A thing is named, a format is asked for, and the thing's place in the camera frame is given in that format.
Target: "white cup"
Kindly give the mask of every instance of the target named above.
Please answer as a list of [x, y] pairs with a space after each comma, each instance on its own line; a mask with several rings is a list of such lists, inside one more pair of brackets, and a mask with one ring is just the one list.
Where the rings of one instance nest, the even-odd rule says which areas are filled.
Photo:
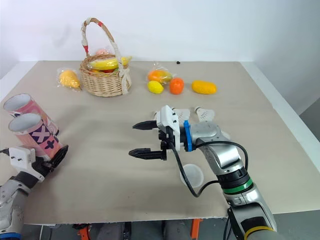
[[[202, 183], [204, 182], [204, 173], [202, 172], [200, 167], [195, 164], [189, 163], [183, 166], [183, 170], [193, 188], [198, 188], [202, 185]], [[181, 172], [180, 179], [183, 184], [187, 186]]]

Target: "pink cup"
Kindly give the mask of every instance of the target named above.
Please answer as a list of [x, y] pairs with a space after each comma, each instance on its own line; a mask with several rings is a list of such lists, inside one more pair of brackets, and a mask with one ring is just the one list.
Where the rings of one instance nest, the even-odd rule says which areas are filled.
[[62, 147], [38, 114], [17, 116], [9, 123], [8, 128], [25, 146], [34, 148], [35, 155], [45, 161], [51, 160]]
[[59, 133], [58, 126], [29, 94], [22, 93], [9, 98], [3, 104], [3, 109], [8, 111], [14, 118], [22, 114], [39, 114], [51, 133], [54, 135], [58, 135]]

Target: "white plastic bracket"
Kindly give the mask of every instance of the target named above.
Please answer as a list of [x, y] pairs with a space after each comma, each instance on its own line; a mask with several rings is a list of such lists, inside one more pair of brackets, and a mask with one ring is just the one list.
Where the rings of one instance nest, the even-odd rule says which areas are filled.
[[156, 114], [156, 125], [164, 133], [167, 133], [166, 127], [172, 128], [175, 140], [175, 149], [180, 151], [179, 117], [171, 107], [165, 105], [161, 108], [160, 114]]
[[12, 167], [18, 172], [26, 172], [36, 177], [39, 182], [45, 179], [45, 177], [33, 169], [32, 163], [36, 161], [36, 151], [32, 147], [15, 146], [9, 148], [9, 157]]

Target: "green ring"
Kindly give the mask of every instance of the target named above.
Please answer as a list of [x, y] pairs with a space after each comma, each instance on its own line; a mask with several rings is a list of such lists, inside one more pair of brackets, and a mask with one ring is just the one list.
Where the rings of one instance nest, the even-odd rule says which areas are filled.
[[252, 184], [253, 184], [253, 182], [252, 182], [252, 179], [250, 177], [249, 180], [246, 183], [244, 183], [244, 184], [242, 184], [240, 186], [237, 186], [237, 187], [234, 187], [234, 188], [222, 189], [222, 190], [223, 190], [223, 192], [225, 194], [234, 194], [234, 193], [241, 192], [242, 190], [245, 190], [245, 189], [249, 188]]

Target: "orange fruit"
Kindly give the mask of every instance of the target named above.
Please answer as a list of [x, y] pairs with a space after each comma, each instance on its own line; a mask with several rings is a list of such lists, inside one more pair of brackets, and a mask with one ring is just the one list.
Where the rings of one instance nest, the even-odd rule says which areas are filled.
[[149, 81], [157, 81], [161, 84], [165, 84], [171, 81], [172, 75], [170, 72], [165, 70], [153, 70], [148, 74]]
[[184, 90], [184, 80], [180, 77], [175, 77], [170, 82], [170, 92], [172, 94], [180, 94]]

